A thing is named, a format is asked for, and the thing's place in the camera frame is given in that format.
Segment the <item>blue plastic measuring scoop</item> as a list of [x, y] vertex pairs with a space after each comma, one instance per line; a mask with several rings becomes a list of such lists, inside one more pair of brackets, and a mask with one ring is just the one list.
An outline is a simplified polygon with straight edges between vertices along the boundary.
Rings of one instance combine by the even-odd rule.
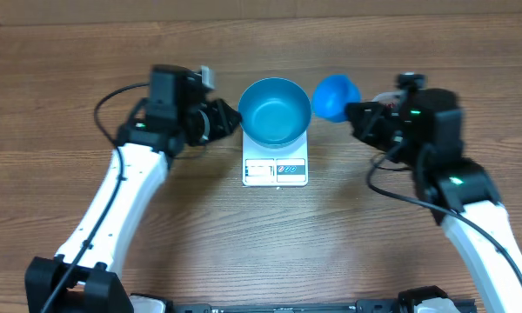
[[333, 123], [347, 120], [345, 107], [348, 103], [359, 103], [361, 93], [358, 86], [347, 75], [337, 74], [319, 83], [312, 95], [312, 108], [317, 117]]

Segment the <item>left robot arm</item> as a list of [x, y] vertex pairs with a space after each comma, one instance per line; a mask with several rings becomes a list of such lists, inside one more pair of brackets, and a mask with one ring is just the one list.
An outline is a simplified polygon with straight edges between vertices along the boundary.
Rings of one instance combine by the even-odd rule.
[[108, 171], [83, 219], [51, 258], [25, 272], [31, 312], [163, 313], [171, 303], [121, 283], [137, 227], [185, 145], [231, 135], [241, 115], [222, 99], [166, 104], [144, 98], [120, 126]]

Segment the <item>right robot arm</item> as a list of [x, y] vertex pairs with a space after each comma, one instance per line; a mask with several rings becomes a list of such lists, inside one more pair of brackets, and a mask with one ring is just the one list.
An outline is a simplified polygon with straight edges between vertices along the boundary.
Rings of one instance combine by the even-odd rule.
[[414, 197], [368, 186], [430, 210], [460, 254], [489, 312], [522, 312], [522, 253], [485, 168], [463, 153], [464, 113], [449, 90], [407, 91], [395, 107], [348, 103], [359, 141], [412, 171]]

